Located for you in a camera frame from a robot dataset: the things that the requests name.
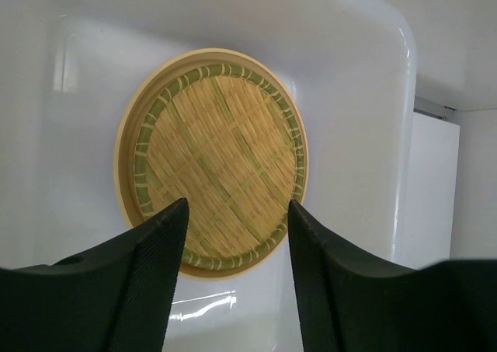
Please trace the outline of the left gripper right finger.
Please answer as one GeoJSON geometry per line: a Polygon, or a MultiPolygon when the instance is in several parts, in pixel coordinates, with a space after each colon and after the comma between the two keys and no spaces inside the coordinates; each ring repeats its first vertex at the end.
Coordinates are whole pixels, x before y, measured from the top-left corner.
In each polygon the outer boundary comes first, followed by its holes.
{"type": "Polygon", "coordinates": [[[412,270],[288,210],[290,258],[306,351],[494,351],[496,262],[412,270]]]}

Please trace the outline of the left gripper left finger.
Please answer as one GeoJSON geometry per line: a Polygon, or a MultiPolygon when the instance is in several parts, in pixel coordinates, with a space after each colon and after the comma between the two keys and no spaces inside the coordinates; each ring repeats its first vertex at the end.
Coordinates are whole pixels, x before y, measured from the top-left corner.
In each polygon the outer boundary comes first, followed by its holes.
{"type": "Polygon", "coordinates": [[[52,265],[1,271],[3,351],[160,351],[189,221],[179,199],[52,265]]]}

